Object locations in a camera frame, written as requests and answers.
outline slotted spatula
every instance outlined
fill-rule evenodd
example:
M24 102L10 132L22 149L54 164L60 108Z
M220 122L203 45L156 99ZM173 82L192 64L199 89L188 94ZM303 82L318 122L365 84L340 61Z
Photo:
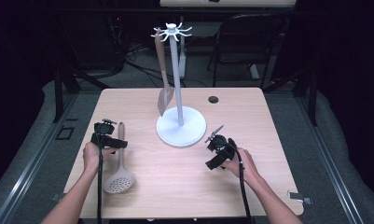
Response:
M160 28L157 29L157 33L155 34L155 47L157 49L159 64L160 64L160 72L163 78L163 89L160 90L159 99L158 99L158 110L160 115L163 116L164 111L166 110L167 105L173 99L174 95L174 88L169 85L169 81L167 80L167 73L166 73L166 63L164 57L164 47L163 43L160 42L161 37L159 36Z
M118 126L118 138L124 140L125 138L125 124L120 122ZM134 175L125 170L123 167L123 149L118 151L118 170L114 175L108 177L104 182L104 190L108 193L120 193L130 188L134 183Z

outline white pole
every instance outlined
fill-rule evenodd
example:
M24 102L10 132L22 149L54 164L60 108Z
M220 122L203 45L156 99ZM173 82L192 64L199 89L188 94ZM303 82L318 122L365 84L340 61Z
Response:
M181 99L180 75L179 75L179 71L178 71L177 43L175 42L175 39L174 39L173 35L170 35L169 38L170 38L170 50L172 52L175 97L176 97L176 101L177 101L177 111L178 111L178 126L183 126L184 125L183 102L182 102L182 99Z

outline human hand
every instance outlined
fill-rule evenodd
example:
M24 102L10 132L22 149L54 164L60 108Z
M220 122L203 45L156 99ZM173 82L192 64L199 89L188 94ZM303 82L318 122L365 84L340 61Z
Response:
M244 168L244 179L257 176L258 171L256 169L256 164L254 163L253 157L248 152L248 150L238 147L240 156L242 157L242 166ZM228 168L234 175L240 177L239 172L239 157L235 155L231 161L224 161L221 167Z
M102 150L103 161L106 161L111 153L116 152L118 149L109 147ZM84 148L84 170L96 171L99 167L99 147L92 142L88 142Z

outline wooden spatula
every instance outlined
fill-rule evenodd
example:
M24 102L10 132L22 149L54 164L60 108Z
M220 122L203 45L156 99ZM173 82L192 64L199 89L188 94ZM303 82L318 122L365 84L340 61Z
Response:
M157 33L155 34L155 47L157 49L157 54L158 54L158 59L159 59L159 64L160 64L160 72L163 78L163 89L160 90L159 99L158 99L158 110L160 112L160 115L163 116L167 105L173 99L174 88L169 85L169 81L167 80L164 47L163 47L163 43L160 42L161 37L159 36L159 32L160 32L160 28L158 28Z

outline wooden table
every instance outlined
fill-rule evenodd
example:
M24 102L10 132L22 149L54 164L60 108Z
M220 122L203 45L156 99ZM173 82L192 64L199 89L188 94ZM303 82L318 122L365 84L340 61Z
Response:
M162 7L293 7L296 0L160 0Z
M83 171L82 149L90 141L93 125L103 118L123 121L126 127L125 168L135 183L126 192L103 191L103 218L245 217L239 179L230 171L210 170L205 162L216 154L205 139L224 124L219 134L232 138L250 151L258 171L276 194L297 214L303 206L287 197L298 192L270 111L258 88L182 89L183 105L200 111L207 122L204 137L196 145L169 147L156 133L160 89L107 89L92 115L76 162L65 186L67 192ZM212 104L210 96L219 102ZM173 98L168 108L175 106ZM118 126L112 137L118 137ZM103 181L118 168L118 155L104 164ZM246 186L252 216L265 216L253 191ZM96 218L97 179L90 187L81 217Z

